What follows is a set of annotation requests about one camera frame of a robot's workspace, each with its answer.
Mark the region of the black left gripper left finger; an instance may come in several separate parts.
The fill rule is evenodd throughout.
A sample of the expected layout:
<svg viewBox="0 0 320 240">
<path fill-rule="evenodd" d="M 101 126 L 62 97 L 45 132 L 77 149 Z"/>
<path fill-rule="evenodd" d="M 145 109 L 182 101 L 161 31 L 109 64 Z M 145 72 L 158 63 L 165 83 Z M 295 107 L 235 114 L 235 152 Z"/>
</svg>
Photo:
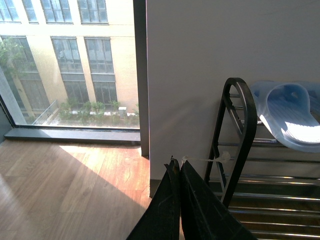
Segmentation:
<svg viewBox="0 0 320 240">
<path fill-rule="evenodd" d="M 171 158 L 148 206 L 128 240 L 178 240 L 180 235 L 180 166 Z"/>
</svg>

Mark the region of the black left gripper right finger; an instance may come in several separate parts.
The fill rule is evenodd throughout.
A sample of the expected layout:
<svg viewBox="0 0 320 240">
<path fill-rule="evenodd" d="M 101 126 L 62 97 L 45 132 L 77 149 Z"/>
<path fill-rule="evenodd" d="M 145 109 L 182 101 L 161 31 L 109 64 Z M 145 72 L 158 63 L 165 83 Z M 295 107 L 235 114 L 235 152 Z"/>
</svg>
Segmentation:
<svg viewBox="0 0 320 240">
<path fill-rule="evenodd" d="M 180 170 L 181 224 L 186 240 L 255 240 L 186 161 Z"/>
</svg>

